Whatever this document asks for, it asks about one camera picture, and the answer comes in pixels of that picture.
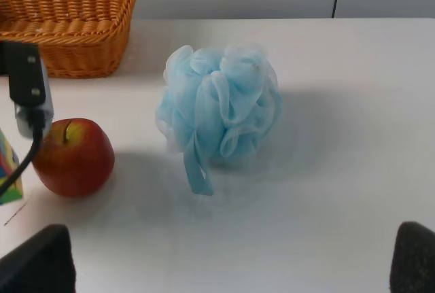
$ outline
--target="red apple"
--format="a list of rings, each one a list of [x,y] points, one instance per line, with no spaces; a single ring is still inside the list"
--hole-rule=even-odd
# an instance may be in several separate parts
[[[53,123],[33,167],[45,186],[68,197],[96,192],[115,164],[114,150],[100,126],[84,118]]]

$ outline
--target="wicker basket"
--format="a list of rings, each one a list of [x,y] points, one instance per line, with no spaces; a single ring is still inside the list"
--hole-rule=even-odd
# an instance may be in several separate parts
[[[0,0],[0,40],[39,44],[52,77],[113,73],[136,0]]]

